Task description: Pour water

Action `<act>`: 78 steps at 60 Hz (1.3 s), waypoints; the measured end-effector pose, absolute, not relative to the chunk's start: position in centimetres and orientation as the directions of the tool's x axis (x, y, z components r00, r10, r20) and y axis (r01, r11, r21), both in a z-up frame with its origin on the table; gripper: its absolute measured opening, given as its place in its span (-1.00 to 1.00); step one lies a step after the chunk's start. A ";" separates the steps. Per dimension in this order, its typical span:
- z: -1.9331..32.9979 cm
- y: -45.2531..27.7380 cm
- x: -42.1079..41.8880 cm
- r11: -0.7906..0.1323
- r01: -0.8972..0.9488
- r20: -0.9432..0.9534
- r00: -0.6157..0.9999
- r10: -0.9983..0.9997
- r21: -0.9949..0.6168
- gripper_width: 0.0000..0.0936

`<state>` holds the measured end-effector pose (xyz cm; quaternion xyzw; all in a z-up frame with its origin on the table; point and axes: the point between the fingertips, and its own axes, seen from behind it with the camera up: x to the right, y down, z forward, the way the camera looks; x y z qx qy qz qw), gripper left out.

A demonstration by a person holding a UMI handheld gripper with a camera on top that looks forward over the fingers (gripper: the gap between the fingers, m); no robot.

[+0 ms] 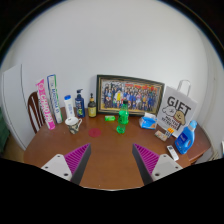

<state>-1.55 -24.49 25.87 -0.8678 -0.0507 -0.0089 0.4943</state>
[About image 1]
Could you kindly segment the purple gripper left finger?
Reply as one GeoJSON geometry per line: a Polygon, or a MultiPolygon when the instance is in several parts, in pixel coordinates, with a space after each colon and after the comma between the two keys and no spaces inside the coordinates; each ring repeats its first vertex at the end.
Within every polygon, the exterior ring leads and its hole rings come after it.
{"type": "Polygon", "coordinates": [[[66,155],[56,154],[42,169],[79,185],[90,155],[91,144],[87,143],[66,155]]]}

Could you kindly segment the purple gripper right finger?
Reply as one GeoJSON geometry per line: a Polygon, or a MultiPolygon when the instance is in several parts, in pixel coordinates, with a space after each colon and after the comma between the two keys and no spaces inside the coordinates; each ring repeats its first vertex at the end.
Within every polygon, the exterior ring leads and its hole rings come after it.
{"type": "Polygon", "coordinates": [[[132,154],[145,185],[182,169],[169,155],[158,155],[138,144],[133,145],[132,154]]]}

